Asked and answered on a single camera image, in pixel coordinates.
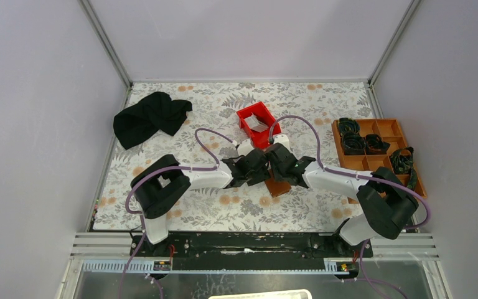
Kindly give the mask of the brown leather card holder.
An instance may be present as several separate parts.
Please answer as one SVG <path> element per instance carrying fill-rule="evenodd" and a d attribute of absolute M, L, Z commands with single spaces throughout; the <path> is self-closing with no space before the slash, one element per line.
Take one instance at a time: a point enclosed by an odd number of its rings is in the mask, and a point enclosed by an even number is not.
<path fill-rule="evenodd" d="M 288 182 L 275 180 L 272 170 L 269 170 L 269 174 L 270 178 L 265 181 L 265 185 L 272 198 L 286 194 L 291 190 L 292 186 Z"/>

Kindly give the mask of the stack of credit cards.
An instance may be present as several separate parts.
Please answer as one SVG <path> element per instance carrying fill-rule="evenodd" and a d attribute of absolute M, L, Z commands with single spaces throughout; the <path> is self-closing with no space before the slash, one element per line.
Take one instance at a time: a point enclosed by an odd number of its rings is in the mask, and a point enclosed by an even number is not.
<path fill-rule="evenodd" d="M 245 118 L 245 123 L 252 132 L 261 133 L 269 129 L 269 126 L 263 123 L 255 115 Z"/>

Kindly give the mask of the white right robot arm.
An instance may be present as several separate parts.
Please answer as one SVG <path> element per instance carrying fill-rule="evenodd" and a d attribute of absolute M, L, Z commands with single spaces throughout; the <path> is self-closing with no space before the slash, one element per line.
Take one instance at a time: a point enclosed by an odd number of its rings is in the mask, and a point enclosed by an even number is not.
<path fill-rule="evenodd" d="M 269 146 L 265 156 L 277 181 L 325 189 L 359 202 L 362 214 L 344 221 L 332 239 L 333 251 L 342 257 L 350 255 L 367 239 L 376 236 L 396 239 L 419 208 L 412 190 L 404 187 L 386 167 L 355 171 L 322 166 L 312 157 L 297 159 L 280 143 Z"/>

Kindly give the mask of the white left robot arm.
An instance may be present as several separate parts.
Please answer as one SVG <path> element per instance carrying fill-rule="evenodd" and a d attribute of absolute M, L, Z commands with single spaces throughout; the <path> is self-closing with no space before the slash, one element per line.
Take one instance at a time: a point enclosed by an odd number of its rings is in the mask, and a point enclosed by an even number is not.
<path fill-rule="evenodd" d="M 269 178 L 268 159 L 260 149 L 223 159 L 216 166 L 181 165 L 174 155 L 164 155 L 130 184 L 128 197 L 136 199 L 142 214 L 144 248 L 154 256 L 166 252 L 169 235 L 166 214 L 187 191 L 252 186 Z"/>

